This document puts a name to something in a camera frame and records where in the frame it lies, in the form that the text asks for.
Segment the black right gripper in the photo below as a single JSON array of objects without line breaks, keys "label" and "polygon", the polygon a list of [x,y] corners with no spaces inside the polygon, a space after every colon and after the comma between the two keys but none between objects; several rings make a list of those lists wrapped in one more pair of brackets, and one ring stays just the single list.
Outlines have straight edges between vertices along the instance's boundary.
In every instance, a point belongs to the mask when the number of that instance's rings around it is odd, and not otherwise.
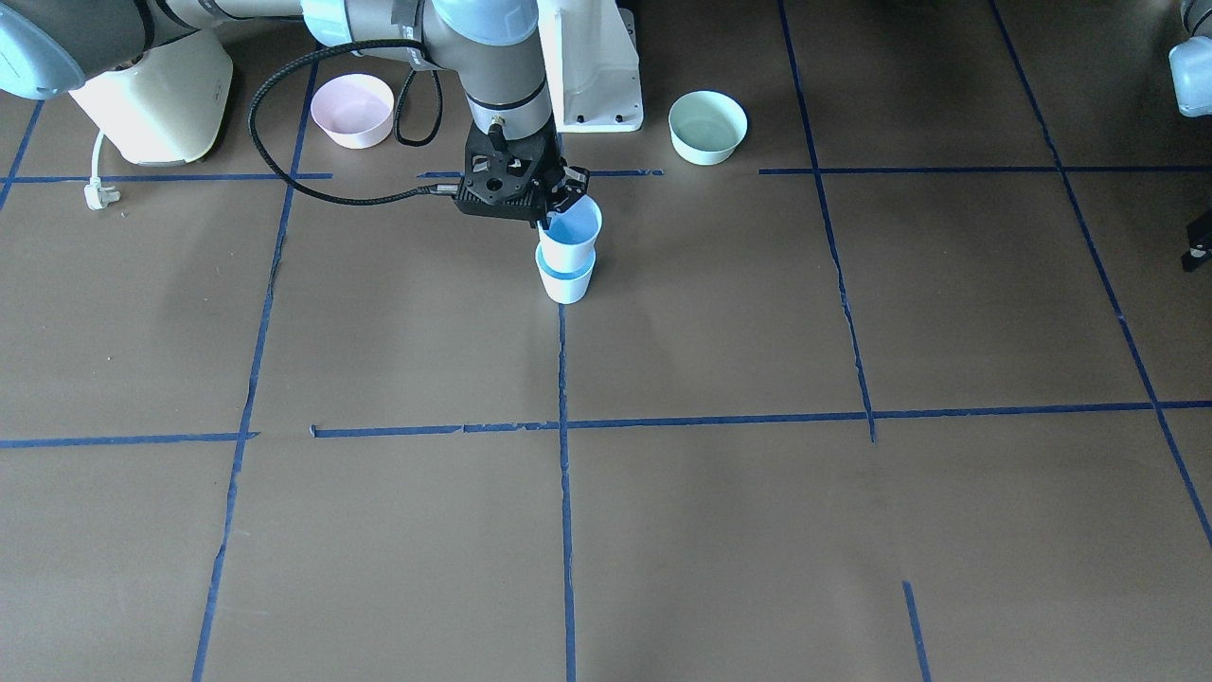
[{"label": "black right gripper", "polygon": [[590,176],[589,170],[572,167],[564,159],[553,122],[518,139],[505,138],[499,122],[486,131],[471,125],[464,172],[452,199],[467,214],[547,229],[551,213],[564,213],[584,197]]}]

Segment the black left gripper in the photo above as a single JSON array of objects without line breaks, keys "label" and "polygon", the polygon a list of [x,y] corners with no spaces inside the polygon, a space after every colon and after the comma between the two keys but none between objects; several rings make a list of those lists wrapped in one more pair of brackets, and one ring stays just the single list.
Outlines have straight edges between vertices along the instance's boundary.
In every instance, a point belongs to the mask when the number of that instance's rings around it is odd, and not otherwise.
[{"label": "black left gripper", "polygon": [[1183,271],[1194,273],[1199,267],[1211,260],[1211,219],[1210,210],[1187,224],[1187,252],[1180,257]]}]

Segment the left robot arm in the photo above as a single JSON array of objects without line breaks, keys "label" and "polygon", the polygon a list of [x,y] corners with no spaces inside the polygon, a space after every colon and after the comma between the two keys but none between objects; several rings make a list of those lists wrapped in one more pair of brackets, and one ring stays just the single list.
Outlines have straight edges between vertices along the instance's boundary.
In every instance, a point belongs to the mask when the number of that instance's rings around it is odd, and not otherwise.
[{"label": "left robot arm", "polygon": [[[1178,111],[1185,118],[1211,116],[1211,2],[1182,1],[1179,18],[1187,30],[1185,42],[1170,48],[1172,78]],[[1180,264],[1194,273],[1210,262],[1211,211],[1187,225],[1187,252]]]}]

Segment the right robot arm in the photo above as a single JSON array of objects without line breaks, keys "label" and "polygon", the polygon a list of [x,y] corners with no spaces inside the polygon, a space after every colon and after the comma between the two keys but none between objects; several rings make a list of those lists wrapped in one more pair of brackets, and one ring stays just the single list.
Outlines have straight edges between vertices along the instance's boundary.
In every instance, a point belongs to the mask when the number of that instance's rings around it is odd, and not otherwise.
[{"label": "right robot arm", "polygon": [[[463,213],[545,229],[587,191],[590,173],[564,160],[534,1],[5,1],[2,90],[30,101],[78,90],[104,71],[204,31],[295,25],[311,52],[280,65],[248,104],[246,126],[268,170],[335,206],[450,197]],[[336,197],[305,187],[261,142],[261,103],[279,82],[343,55],[451,71],[471,111],[458,180],[385,197]]]}]

